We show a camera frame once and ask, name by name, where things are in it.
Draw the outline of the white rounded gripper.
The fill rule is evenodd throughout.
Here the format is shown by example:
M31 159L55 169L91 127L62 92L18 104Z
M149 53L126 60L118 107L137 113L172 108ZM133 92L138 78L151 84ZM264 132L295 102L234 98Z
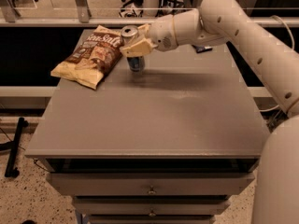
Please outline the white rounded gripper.
M160 17L151 25L143 24L137 29L141 39L120 48L121 54L127 58L145 56L154 49L169 51L178 47L173 15Z

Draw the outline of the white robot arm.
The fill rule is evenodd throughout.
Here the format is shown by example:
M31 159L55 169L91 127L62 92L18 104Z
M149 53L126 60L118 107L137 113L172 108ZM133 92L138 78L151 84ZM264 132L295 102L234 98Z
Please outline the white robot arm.
M121 53L141 57L181 45L230 43L244 60L241 77L265 88L288 117L271 132L258 165L251 224L299 224L299 54L249 17L236 0L121 29Z

